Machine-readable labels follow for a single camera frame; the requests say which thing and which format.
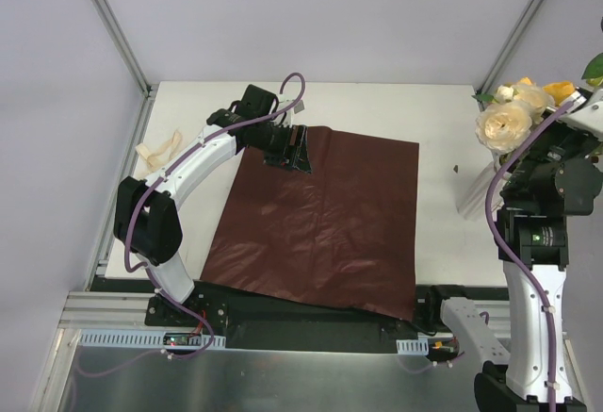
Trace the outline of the right aluminium frame post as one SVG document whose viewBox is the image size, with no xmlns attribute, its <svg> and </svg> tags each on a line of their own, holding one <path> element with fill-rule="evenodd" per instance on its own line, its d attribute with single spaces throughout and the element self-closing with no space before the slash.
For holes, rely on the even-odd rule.
<svg viewBox="0 0 603 412">
<path fill-rule="evenodd" d="M 513 59 L 517 48 L 529 32 L 534 19 L 545 2 L 546 0 L 528 0 L 486 75 L 480 80 L 478 86 L 474 88 L 476 93 L 488 92 L 495 86 L 497 80 L 501 77 L 508 64 Z"/>
</svg>

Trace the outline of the white cream rose stem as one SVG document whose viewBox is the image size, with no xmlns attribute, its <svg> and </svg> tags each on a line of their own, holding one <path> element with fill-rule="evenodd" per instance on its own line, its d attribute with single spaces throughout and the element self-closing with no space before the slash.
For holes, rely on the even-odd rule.
<svg viewBox="0 0 603 412">
<path fill-rule="evenodd" d="M 477 139 L 498 155 L 517 149 L 543 121 L 545 111 L 555 105 L 554 98 L 527 77 L 473 98 L 483 106 L 476 119 Z"/>
</svg>

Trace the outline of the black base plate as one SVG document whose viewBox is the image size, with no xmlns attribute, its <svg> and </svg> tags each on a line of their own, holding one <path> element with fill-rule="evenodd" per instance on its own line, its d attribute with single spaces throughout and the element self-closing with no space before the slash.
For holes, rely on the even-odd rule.
<svg viewBox="0 0 603 412">
<path fill-rule="evenodd" d="M 297 304 L 283 299 L 196 281 L 182 305 L 156 292 L 144 324 L 190 328 L 189 338 L 213 332 L 239 350 L 394 354 L 404 341 L 427 341 L 426 357 L 437 363 L 464 355 L 456 337 L 433 316 L 400 320 L 360 309 Z"/>
</svg>

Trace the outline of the yellow rose stem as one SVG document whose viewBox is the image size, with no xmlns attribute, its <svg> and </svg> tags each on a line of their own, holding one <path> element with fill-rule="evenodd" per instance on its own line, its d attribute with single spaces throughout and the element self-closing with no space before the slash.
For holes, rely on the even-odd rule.
<svg viewBox="0 0 603 412">
<path fill-rule="evenodd" d="M 576 91 L 576 86 L 571 81 L 554 82 L 543 86 L 543 90 L 552 98 L 554 105 L 560 104 Z"/>
</svg>

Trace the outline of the left aluminium frame post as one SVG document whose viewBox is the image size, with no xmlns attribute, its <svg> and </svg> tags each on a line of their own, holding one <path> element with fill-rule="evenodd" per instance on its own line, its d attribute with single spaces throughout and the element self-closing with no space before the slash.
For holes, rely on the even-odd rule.
<svg viewBox="0 0 603 412">
<path fill-rule="evenodd" d="M 143 72 L 140 63 L 129 43 L 122 27 L 108 0 L 90 0 L 101 22 L 120 55 L 122 62 L 133 78 L 140 93 L 148 97 L 153 91 L 153 84 Z"/>
</svg>

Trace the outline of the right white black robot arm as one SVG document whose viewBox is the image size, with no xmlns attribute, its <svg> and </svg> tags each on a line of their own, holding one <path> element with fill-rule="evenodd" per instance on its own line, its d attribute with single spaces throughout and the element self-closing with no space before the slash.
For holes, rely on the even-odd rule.
<svg viewBox="0 0 603 412">
<path fill-rule="evenodd" d="M 509 295 L 512 348 L 502 347 L 459 286 L 432 286 L 425 323 L 447 329 L 477 362 L 480 411 L 583 411 L 564 368 L 562 296 L 569 265 L 566 221 L 588 216 L 602 191 L 591 154 L 600 124 L 541 124 L 502 166 L 502 207 L 488 214 Z"/>
</svg>

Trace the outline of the aluminium frame post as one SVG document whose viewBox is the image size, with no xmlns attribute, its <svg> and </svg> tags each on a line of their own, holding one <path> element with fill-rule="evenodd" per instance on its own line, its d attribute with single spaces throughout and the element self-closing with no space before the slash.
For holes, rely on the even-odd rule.
<svg viewBox="0 0 603 412">
<path fill-rule="evenodd" d="M 133 78 L 140 93 L 148 97 L 153 91 L 153 84 L 143 72 L 140 63 L 129 43 L 122 27 L 108 0 L 90 0 L 101 22 L 120 55 L 122 62 Z"/>
<path fill-rule="evenodd" d="M 501 77 L 508 64 L 513 59 L 517 48 L 529 32 L 534 19 L 545 2 L 546 0 L 528 0 L 486 75 L 480 80 L 478 86 L 474 88 L 476 93 L 488 92 L 495 86 L 497 80 Z"/>
</svg>

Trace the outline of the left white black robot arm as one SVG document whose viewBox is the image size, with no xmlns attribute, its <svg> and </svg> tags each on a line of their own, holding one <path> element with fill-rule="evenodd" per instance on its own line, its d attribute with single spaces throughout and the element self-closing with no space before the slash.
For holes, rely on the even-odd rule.
<svg viewBox="0 0 603 412">
<path fill-rule="evenodd" d="M 307 128 L 291 122 L 302 97 L 286 98 L 255 85 L 229 107 L 214 111 L 179 157 L 142 179 L 127 176 L 117 191 L 113 235 L 122 242 L 128 272 L 143 269 L 165 298 L 177 325 L 193 324 L 199 304 L 194 282 L 179 254 L 183 230 L 178 211 L 188 196 L 221 164 L 246 148 L 263 153 L 269 165 L 312 171 Z"/>
</svg>

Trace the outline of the white ribbed vase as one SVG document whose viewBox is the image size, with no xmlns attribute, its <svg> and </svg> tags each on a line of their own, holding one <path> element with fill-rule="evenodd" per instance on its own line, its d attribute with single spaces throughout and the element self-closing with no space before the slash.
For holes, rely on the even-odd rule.
<svg viewBox="0 0 603 412">
<path fill-rule="evenodd" d="M 465 220 L 476 221 L 485 216 L 486 193 L 499 168 L 500 160 L 498 157 L 494 157 L 471 183 L 463 197 L 457 201 L 457 211 Z M 495 215 L 496 211 L 501 207 L 502 198 L 500 192 L 507 181 L 508 175 L 505 173 L 495 186 L 490 205 L 492 215 Z"/>
</svg>

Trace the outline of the artificial flower bouquet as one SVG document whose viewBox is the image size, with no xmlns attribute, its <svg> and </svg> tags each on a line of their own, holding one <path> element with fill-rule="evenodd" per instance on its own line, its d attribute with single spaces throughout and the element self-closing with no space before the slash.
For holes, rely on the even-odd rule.
<svg viewBox="0 0 603 412">
<path fill-rule="evenodd" d="M 586 65 L 581 79 L 591 87 L 601 87 L 603 77 L 603 53 L 594 56 Z"/>
</svg>

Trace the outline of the cream ribbon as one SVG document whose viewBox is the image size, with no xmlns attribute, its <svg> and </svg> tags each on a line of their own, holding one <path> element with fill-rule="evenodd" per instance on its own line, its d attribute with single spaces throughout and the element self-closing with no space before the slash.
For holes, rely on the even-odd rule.
<svg viewBox="0 0 603 412">
<path fill-rule="evenodd" d="M 136 146 L 136 153 L 145 165 L 149 173 L 155 172 L 173 160 L 181 151 L 183 136 L 179 130 L 163 141 L 154 150 L 146 144 L 140 143 Z"/>
</svg>

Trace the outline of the red wrapping paper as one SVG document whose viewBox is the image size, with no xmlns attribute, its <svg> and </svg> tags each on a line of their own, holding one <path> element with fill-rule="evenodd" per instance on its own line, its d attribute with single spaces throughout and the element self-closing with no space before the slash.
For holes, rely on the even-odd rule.
<svg viewBox="0 0 603 412">
<path fill-rule="evenodd" d="M 311 127 L 310 173 L 243 152 L 201 277 L 288 301 L 414 315 L 419 146 Z"/>
</svg>

